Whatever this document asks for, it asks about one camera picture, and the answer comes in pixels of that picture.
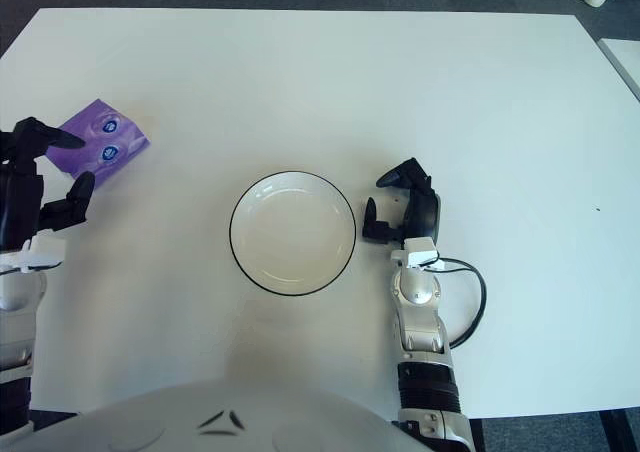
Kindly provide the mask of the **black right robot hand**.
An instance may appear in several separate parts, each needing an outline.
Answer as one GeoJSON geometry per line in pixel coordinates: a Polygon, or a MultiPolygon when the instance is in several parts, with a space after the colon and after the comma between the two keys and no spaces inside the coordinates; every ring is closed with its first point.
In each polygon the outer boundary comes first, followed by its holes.
{"type": "Polygon", "coordinates": [[[369,197],[365,207],[362,236],[379,244],[403,244],[407,239],[430,237],[437,242],[440,220],[440,197],[432,187],[429,176],[415,157],[383,174],[376,181],[377,188],[396,188],[409,192],[409,200],[402,223],[392,227],[377,219],[377,207],[369,197]]]}

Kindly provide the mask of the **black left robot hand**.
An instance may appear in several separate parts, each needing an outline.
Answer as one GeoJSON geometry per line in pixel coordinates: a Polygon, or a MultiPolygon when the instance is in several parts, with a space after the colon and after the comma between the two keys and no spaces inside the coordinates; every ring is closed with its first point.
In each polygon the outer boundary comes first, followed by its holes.
{"type": "Polygon", "coordinates": [[[34,117],[1,134],[1,250],[14,252],[41,230],[59,231],[86,221],[95,175],[84,172],[62,199],[44,204],[44,177],[36,159],[48,149],[76,150],[85,141],[34,117]]]}

